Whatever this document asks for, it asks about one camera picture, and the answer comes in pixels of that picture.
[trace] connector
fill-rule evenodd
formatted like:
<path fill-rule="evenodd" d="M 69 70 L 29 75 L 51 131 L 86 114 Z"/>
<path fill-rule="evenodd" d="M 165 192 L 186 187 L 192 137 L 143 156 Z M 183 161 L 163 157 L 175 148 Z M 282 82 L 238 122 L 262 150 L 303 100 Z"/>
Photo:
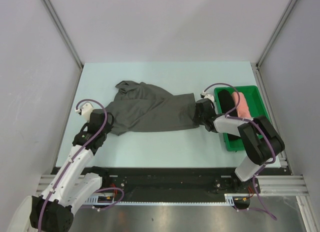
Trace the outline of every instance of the connector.
<path fill-rule="evenodd" d="M 201 96 L 201 98 L 203 99 L 207 94 L 208 94 L 208 93 L 203 90 L 203 91 L 201 92 L 200 96 Z"/>

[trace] metal frame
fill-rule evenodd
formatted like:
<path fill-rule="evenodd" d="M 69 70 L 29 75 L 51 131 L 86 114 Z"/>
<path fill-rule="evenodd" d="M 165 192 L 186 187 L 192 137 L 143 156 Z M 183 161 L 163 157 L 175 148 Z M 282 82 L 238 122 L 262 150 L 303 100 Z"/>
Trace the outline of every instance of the metal frame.
<path fill-rule="evenodd" d="M 49 16 L 51 17 L 55 27 L 57 28 L 58 32 L 61 35 L 62 40 L 64 41 L 65 45 L 67 46 L 68 50 L 70 51 L 75 63 L 82 71 L 84 65 L 81 62 L 81 59 L 70 39 L 66 29 L 64 28 L 53 4 L 50 0 L 41 0 L 43 2 L 44 7 L 46 8 Z M 279 131 L 279 128 L 276 123 L 276 119 L 271 107 L 271 103 L 268 98 L 268 94 L 265 89 L 265 85 L 263 79 L 260 74 L 260 67 L 265 61 L 268 53 L 270 52 L 271 48 L 273 47 L 277 37 L 279 36 L 280 32 L 284 28 L 290 14 L 292 13 L 294 7 L 296 6 L 299 0 L 290 0 L 288 3 L 285 11 L 283 12 L 281 19 L 279 20 L 276 28 L 274 29 L 266 47 L 264 48 L 259 60 L 257 63 L 252 66 L 252 70 L 254 76 L 256 78 L 256 82 L 261 93 L 262 99 L 264 104 L 266 105 L 266 109 L 270 116 L 270 119 L 276 128 Z M 281 167 L 283 171 L 286 172 L 288 167 L 287 162 L 287 154 L 286 152 L 282 152 L 279 155 Z M 37 194 L 43 191 L 49 183 L 52 181 L 54 175 L 43 175 L 40 179 L 39 186 L 37 188 Z M 79 177 L 77 183 L 79 183 L 83 179 L 83 176 Z M 258 180 L 260 183 L 260 190 L 262 196 L 296 196 L 297 202 L 300 207 L 301 215 L 308 232 L 318 232 L 320 228 L 317 220 L 315 219 L 314 212 L 312 209 L 312 203 L 310 201 L 310 197 L 308 194 L 308 190 L 305 184 L 305 181 L 302 176 L 278 176 L 278 175 L 267 175 L 267 176 L 258 176 Z M 120 205 L 204 205 L 204 206 L 212 206 L 212 205 L 232 205 L 232 199 L 230 199 L 232 194 L 225 195 L 225 202 L 218 202 L 218 203 L 144 203 L 144 202 L 121 202 Z"/>
<path fill-rule="evenodd" d="M 61 147 L 61 144 L 62 144 L 62 140 L 64 138 L 64 135 L 65 135 L 65 132 L 66 132 L 66 129 L 67 129 L 67 123 L 68 123 L 68 120 L 69 120 L 71 112 L 74 111 L 73 110 L 73 104 L 74 104 L 74 100 L 75 100 L 76 93 L 77 93 L 77 90 L 78 90 L 78 86 L 79 86 L 79 83 L 80 83 L 81 72 L 82 72 L 82 69 L 80 70 L 80 73 L 77 75 L 77 78 L 76 78 L 76 86 L 75 86 L 75 88 L 74 88 L 74 90 L 72 92 L 72 100 L 70 101 L 70 103 L 68 105 L 68 109 L 69 109 L 68 111 L 69 112 L 67 113 L 67 116 L 64 119 L 65 122 L 64 122 L 63 131 L 62 131 L 61 136 L 60 136 L 59 145 L 58 145 L 56 151 L 54 152 L 55 155 L 54 155 L 53 160 L 50 163 L 49 169 L 46 171 L 46 173 L 51 173 L 51 171 L 53 170 L 53 168 L 55 167 L 55 165 L 57 163 L 59 150 L 60 150 L 60 147 Z"/>
<path fill-rule="evenodd" d="M 276 25 L 271 38 L 269 39 L 268 43 L 266 44 L 260 58 L 258 59 L 256 65 L 258 68 L 261 67 L 261 65 L 263 64 L 266 56 L 268 55 L 268 53 L 270 52 L 272 46 L 274 45 L 277 37 L 279 36 L 280 32 L 282 31 L 282 29 L 284 28 L 290 14 L 292 13 L 293 9 L 295 8 L 296 4 L 297 4 L 298 0 L 290 0 L 288 5 L 286 6 L 281 19 L 279 20 L 278 24 Z"/>
<path fill-rule="evenodd" d="M 106 202 L 106 203 L 102 203 L 102 202 L 98 202 L 98 198 L 99 196 L 113 196 L 113 193 L 103 193 L 103 194 L 93 194 L 91 195 L 85 202 L 83 205 L 86 206 L 108 206 L 110 205 L 112 202 Z M 150 203 L 150 202 L 119 202 L 118 204 L 120 206 L 234 206 L 234 199 L 232 196 L 230 195 L 225 195 L 224 196 L 225 202 L 212 202 L 212 203 L 165 203 L 165 202 L 154 202 L 154 203 Z"/>
<path fill-rule="evenodd" d="M 75 63 L 78 65 L 78 67 L 80 68 L 80 70 L 82 71 L 84 65 L 82 64 L 80 57 L 70 39 L 70 37 L 67 34 L 67 31 L 65 29 L 65 27 L 63 26 L 53 4 L 51 3 L 50 0 L 41 0 L 44 7 L 46 8 L 49 16 L 51 17 L 55 27 L 57 28 L 59 34 L 61 35 L 61 38 L 63 40 L 63 42 L 65 43 L 65 45 L 67 46 L 68 50 L 70 51 Z"/>
<path fill-rule="evenodd" d="M 248 182 L 237 192 L 232 186 L 232 175 L 236 168 L 104 168 L 108 183 L 124 189 L 125 202 L 149 203 L 212 203 L 223 202 L 224 194 L 237 193 L 248 196 Z M 82 175 L 90 172 L 85 168 Z M 266 168 L 261 175 L 286 175 L 290 170 Z M 46 188 L 51 179 L 43 177 L 39 191 Z"/>

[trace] light blue table surface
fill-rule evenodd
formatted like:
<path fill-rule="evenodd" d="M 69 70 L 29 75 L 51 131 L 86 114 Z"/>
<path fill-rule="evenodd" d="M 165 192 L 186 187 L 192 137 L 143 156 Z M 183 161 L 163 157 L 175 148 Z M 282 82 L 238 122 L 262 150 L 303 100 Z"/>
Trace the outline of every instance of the light blue table surface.
<path fill-rule="evenodd" d="M 107 106 L 123 80 L 145 82 L 173 95 L 194 93 L 195 100 L 213 83 L 233 86 L 256 85 L 249 62 L 133 62 L 86 63 L 73 101 L 56 166 L 61 167 L 72 141 L 85 120 L 74 112 L 78 101 L 94 99 Z M 131 168 L 225 168 L 237 167 L 245 151 L 226 150 L 222 134 L 207 132 L 204 126 L 169 132 L 127 132 L 108 134 L 104 145 L 87 165 Z M 280 167 L 276 163 L 270 167 Z"/>

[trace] gray metal floor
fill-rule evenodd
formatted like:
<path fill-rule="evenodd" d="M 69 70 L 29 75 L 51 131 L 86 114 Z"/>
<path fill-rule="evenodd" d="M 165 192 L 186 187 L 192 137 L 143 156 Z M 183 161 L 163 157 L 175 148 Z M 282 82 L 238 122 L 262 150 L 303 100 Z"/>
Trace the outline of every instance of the gray metal floor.
<path fill-rule="evenodd" d="M 263 198 L 278 218 L 224 206 L 119 205 L 107 211 L 79 210 L 71 232 L 305 232 L 295 197 Z M 255 197 L 251 207 L 261 207 Z"/>

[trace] gray cloth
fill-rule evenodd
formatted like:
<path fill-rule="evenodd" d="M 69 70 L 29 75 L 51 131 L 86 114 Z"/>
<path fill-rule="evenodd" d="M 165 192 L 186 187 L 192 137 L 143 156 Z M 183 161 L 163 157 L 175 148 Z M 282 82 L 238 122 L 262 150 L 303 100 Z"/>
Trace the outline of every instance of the gray cloth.
<path fill-rule="evenodd" d="M 172 95 L 163 88 L 144 82 L 122 81 L 106 110 L 115 121 L 111 133 L 164 132 L 199 127 L 193 123 L 196 101 L 193 93 Z"/>

